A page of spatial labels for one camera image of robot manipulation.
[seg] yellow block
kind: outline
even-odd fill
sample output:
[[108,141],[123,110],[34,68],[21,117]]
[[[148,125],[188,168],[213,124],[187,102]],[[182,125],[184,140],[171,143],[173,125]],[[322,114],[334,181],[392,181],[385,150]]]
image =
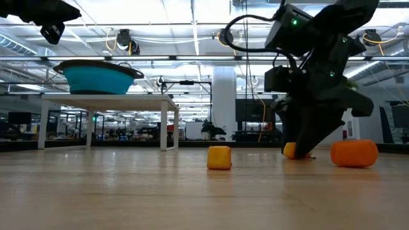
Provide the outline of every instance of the yellow block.
[[231,148],[227,146],[210,146],[207,156],[208,169],[231,169]]
[[[288,142],[288,143],[286,144],[286,146],[284,147],[284,151],[282,152],[282,154],[283,154],[285,157],[288,157],[288,158],[290,158],[290,159],[295,159],[295,156],[294,156],[294,153],[295,153],[295,145],[296,145],[295,142]],[[311,157],[311,155],[312,155],[312,153],[308,153],[307,156],[306,156],[306,158]]]

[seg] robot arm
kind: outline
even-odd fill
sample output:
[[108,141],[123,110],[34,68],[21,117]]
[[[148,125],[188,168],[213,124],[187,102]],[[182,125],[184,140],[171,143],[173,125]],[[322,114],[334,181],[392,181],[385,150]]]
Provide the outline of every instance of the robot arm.
[[[247,52],[276,52],[285,55],[290,67],[278,66],[265,74],[265,91],[285,92],[287,96],[274,104],[283,123],[282,149],[287,142],[296,142],[296,158],[305,156],[326,136],[344,122],[344,111],[352,108],[353,116],[370,116],[373,102],[350,89],[343,76],[350,56],[364,52],[366,48],[349,33],[369,22],[379,0],[340,0],[327,6],[317,16],[290,4],[283,5],[271,18],[254,15],[256,19],[275,21],[265,43],[265,49],[243,49]],[[237,21],[233,20],[225,28]],[[293,56],[302,57],[300,66]]]

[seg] desk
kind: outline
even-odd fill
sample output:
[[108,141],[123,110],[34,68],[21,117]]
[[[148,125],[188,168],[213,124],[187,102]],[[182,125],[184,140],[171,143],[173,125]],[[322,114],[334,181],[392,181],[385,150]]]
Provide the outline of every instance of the desk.
[[[167,151],[167,112],[174,111],[174,136],[179,136],[179,108],[167,95],[43,95],[41,126],[38,136],[38,149],[45,148],[45,133],[49,102],[74,106],[88,111],[88,129],[86,146],[91,146],[94,111],[160,111],[160,150]],[[174,138],[174,148],[179,138]]]

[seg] white pillar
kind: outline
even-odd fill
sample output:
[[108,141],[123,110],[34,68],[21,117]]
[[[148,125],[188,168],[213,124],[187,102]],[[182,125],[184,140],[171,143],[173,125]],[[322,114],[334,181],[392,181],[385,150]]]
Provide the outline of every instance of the white pillar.
[[88,126],[87,126],[87,147],[91,147],[92,131],[94,130],[94,111],[88,111]]
[[213,124],[226,132],[226,140],[234,134],[236,125],[236,72],[233,66],[213,69]]
[[167,150],[167,101],[160,105],[160,150]]
[[179,110],[175,110],[173,116],[173,147],[179,147]]
[[47,100],[43,100],[43,107],[41,109],[40,133],[38,134],[38,149],[45,149],[45,134],[47,133],[47,122],[49,119],[49,104]]

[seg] table top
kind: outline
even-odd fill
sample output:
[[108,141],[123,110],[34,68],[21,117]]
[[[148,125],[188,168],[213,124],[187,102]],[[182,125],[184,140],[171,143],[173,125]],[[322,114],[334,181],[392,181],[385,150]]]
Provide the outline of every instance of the table top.
[[50,95],[43,100],[74,106],[81,109],[106,111],[160,111],[161,102],[167,101],[167,110],[178,110],[168,95]]

